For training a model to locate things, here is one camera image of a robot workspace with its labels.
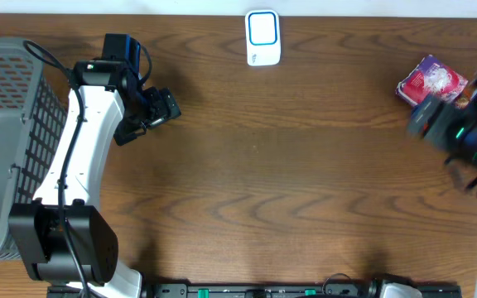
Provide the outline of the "red chocolate bar wrapper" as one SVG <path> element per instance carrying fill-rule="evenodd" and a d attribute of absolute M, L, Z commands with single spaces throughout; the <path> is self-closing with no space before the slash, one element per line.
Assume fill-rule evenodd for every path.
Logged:
<path fill-rule="evenodd" d="M 472 102 L 472 97 L 474 91 L 471 89 L 464 90 L 455 100 L 455 106 L 459 109 L 467 108 L 468 105 Z"/>

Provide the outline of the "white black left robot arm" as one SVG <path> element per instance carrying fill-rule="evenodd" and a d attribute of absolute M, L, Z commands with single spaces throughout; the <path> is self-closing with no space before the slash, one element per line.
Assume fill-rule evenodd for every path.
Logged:
<path fill-rule="evenodd" d="M 145 89 L 126 60 L 82 60 L 70 71 L 69 112 L 45 179 L 15 203 L 9 231 L 28 276 L 84 297 L 139 297 L 142 274 L 120 261 L 118 237 L 99 212 L 111 142 L 125 145 L 181 111 L 167 88 Z"/>

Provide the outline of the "purple red snack packet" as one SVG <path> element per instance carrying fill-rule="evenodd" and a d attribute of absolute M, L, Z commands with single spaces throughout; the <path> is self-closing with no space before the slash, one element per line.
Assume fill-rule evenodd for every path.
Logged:
<path fill-rule="evenodd" d="M 428 96 L 454 102 L 469 83 L 463 75 L 433 55 L 427 55 L 396 88 L 396 95 L 415 107 Z"/>

